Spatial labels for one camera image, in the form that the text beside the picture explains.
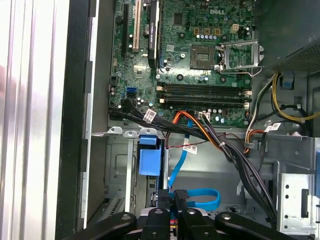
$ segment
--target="motherboard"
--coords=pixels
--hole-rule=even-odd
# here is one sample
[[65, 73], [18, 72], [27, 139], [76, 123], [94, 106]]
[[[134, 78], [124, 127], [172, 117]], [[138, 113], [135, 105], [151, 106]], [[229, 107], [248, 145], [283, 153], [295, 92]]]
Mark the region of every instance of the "motherboard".
[[[245, 127], [251, 102], [251, 0], [117, 0], [109, 106], [125, 98], [167, 120], [178, 110], [215, 126]], [[110, 115], [113, 120], [121, 120]]]

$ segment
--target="black pci slot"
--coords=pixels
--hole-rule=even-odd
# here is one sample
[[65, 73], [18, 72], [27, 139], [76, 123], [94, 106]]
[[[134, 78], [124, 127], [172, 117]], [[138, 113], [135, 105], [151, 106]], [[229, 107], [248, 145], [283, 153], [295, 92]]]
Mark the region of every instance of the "black pci slot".
[[129, 4], [123, 4], [123, 27], [122, 27], [122, 45], [121, 53], [125, 58], [128, 50], [128, 26], [129, 26]]
[[157, 42], [158, 27], [160, 20], [159, 0], [151, 0], [150, 4], [150, 24], [149, 24], [149, 44], [148, 44], [148, 63], [150, 68], [157, 67]]
[[246, 98], [218, 98], [218, 97], [194, 97], [194, 96], [175, 96], [163, 95], [160, 99], [162, 104], [179, 105], [199, 105], [202, 106], [221, 106], [227, 108], [244, 108], [250, 100]]

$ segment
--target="blue plastic clip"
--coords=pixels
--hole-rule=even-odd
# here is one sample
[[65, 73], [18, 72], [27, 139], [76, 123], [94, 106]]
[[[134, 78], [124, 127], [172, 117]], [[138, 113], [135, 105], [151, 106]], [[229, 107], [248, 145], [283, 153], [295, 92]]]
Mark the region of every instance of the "blue plastic clip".
[[[157, 145], [156, 136], [140, 136], [140, 145]], [[161, 170], [161, 151], [162, 145], [159, 149], [140, 149], [139, 157], [139, 174], [148, 176], [160, 176]]]

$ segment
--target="sata port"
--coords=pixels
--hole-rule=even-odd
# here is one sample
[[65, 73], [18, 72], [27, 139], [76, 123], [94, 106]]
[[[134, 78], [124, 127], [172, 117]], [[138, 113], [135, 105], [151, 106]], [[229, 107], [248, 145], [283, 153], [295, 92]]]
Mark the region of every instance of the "sata port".
[[126, 88], [126, 92], [127, 93], [136, 93], [137, 92], [137, 88], [136, 87], [127, 87]]

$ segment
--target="blue drive bay latch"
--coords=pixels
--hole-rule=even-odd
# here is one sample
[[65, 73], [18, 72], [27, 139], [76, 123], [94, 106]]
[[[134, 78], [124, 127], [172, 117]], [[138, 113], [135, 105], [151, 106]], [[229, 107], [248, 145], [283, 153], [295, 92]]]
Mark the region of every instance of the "blue drive bay latch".
[[157, 136], [140, 136], [139, 174], [147, 176], [160, 176], [161, 171], [161, 141]]

